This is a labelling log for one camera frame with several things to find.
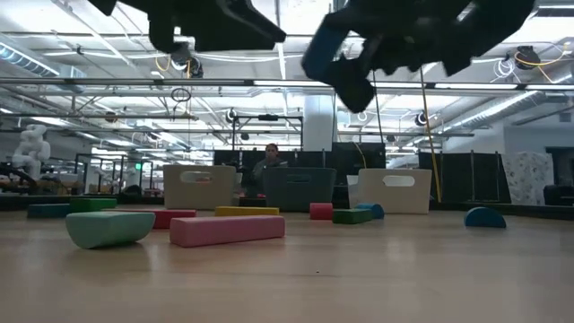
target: blue arch block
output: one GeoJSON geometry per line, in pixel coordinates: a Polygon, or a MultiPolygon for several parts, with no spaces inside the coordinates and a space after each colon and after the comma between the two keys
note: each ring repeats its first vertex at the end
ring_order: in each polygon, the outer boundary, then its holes
{"type": "Polygon", "coordinates": [[[373,219],[382,219],[385,217],[383,206],[374,203],[360,203],[355,206],[357,209],[370,210],[373,213],[373,219]]]}
{"type": "Polygon", "coordinates": [[[475,207],[465,216],[465,226],[485,228],[506,228],[504,217],[488,207],[475,207]]]}

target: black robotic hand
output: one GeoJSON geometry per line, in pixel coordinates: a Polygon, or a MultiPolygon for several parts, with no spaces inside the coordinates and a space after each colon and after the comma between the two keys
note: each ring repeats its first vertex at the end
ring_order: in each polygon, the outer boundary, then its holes
{"type": "Polygon", "coordinates": [[[347,108],[364,111],[374,97],[370,71],[442,62],[456,74],[516,32],[535,0],[349,0],[326,15],[302,60],[307,77],[332,85],[347,108]],[[365,40],[359,57],[336,52],[350,31],[365,40]]]}
{"type": "MultiPolygon", "coordinates": [[[[117,0],[90,0],[111,15],[117,0]]],[[[148,14],[150,42],[174,58],[186,55],[187,43],[175,42],[176,26],[181,35],[196,38],[196,51],[273,49],[285,41],[285,32],[259,13],[251,0],[121,0],[148,14]]]]}

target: foam block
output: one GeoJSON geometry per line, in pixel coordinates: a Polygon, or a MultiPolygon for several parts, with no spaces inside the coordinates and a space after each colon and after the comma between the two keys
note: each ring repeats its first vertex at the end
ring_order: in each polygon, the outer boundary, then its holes
{"type": "Polygon", "coordinates": [[[73,198],[70,200],[72,213],[95,212],[114,208],[117,205],[115,198],[73,198]]]}
{"type": "Polygon", "coordinates": [[[277,215],[177,218],[171,220],[170,241],[180,247],[281,238],[285,219],[277,215]]]}
{"type": "Polygon", "coordinates": [[[373,219],[373,213],[365,209],[335,210],[333,212],[333,223],[357,224],[365,223],[373,219]]]}
{"type": "Polygon", "coordinates": [[[196,217],[196,210],[150,210],[150,209],[105,209],[102,211],[111,212],[137,212],[137,213],[148,213],[152,212],[155,214],[155,222],[153,223],[153,229],[169,229],[171,219],[180,217],[196,217]]]}
{"type": "Polygon", "coordinates": [[[86,212],[69,214],[65,227],[78,247],[94,249],[141,240],[154,220],[151,212],[86,212]]]}
{"type": "Polygon", "coordinates": [[[309,206],[309,217],[311,220],[333,220],[333,204],[311,203],[309,206]]]}
{"type": "Polygon", "coordinates": [[[370,210],[373,213],[373,219],[382,219],[385,217],[383,206],[376,203],[360,203],[355,206],[356,209],[370,210]]]}
{"type": "Polygon", "coordinates": [[[69,204],[28,205],[29,219],[65,218],[71,213],[69,204]]]}
{"type": "Polygon", "coordinates": [[[277,207],[217,206],[215,216],[279,215],[277,207]]]}
{"type": "Polygon", "coordinates": [[[465,216],[465,226],[484,228],[506,228],[504,217],[488,207],[475,207],[465,216]]]}

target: yellow cable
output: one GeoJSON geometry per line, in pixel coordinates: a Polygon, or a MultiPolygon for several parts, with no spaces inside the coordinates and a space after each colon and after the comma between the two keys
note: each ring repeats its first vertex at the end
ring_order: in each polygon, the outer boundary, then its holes
{"type": "Polygon", "coordinates": [[[556,59],[554,59],[553,61],[550,61],[550,62],[545,62],[545,63],[532,63],[532,62],[527,62],[526,60],[522,60],[522,59],[518,58],[518,54],[520,54],[520,52],[517,52],[516,54],[514,54],[514,59],[516,59],[518,62],[520,62],[520,63],[522,63],[522,64],[526,64],[526,65],[530,65],[530,66],[547,66],[547,65],[550,65],[550,64],[554,64],[554,63],[556,63],[556,62],[559,62],[559,61],[564,57],[564,55],[566,55],[566,53],[565,53],[565,52],[566,52],[566,47],[567,47],[567,45],[564,45],[560,57],[558,57],[558,58],[556,58],[556,59]]]}
{"type": "Polygon", "coordinates": [[[158,67],[158,69],[162,72],[168,72],[168,70],[170,69],[170,63],[171,63],[171,57],[168,57],[168,64],[166,65],[165,68],[160,66],[160,62],[158,62],[158,58],[155,58],[155,65],[158,67]]]}
{"type": "Polygon", "coordinates": [[[424,73],[422,72],[422,66],[419,70],[421,72],[421,89],[422,89],[422,103],[424,107],[424,118],[427,121],[426,130],[427,135],[429,136],[429,144],[430,144],[430,155],[432,157],[432,170],[434,172],[434,182],[437,188],[437,200],[439,203],[442,202],[442,195],[440,194],[440,181],[439,181],[439,168],[437,167],[437,156],[434,154],[434,146],[432,145],[432,135],[431,135],[431,121],[429,120],[429,109],[427,106],[427,94],[424,90],[424,73]]]}
{"type": "Polygon", "coordinates": [[[362,153],[361,148],[359,147],[359,145],[355,142],[352,142],[353,144],[355,144],[355,147],[357,147],[357,150],[359,151],[359,153],[361,154],[362,157],[362,165],[364,168],[367,168],[367,161],[365,160],[365,155],[362,153]]]}
{"type": "Polygon", "coordinates": [[[542,73],[542,75],[544,75],[546,80],[548,80],[548,82],[554,83],[554,81],[550,78],[550,76],[548,76],[548,74],[542,69],[542,67],[538,66],[538,69],[540,70],[540,73],[542,73]]]}

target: person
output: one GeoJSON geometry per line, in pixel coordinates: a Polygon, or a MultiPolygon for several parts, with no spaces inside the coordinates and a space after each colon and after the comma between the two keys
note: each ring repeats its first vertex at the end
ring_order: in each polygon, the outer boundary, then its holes
{"type": "Polygon", "coordinates": [[[282,160],[279,156],[279,147],[276,144],[268,144],[265,147],[265,159],[258,162],[253,168],[253,177],[260,181],[263,170],[271,167],[287,167],[287,161],[282,160]]]}

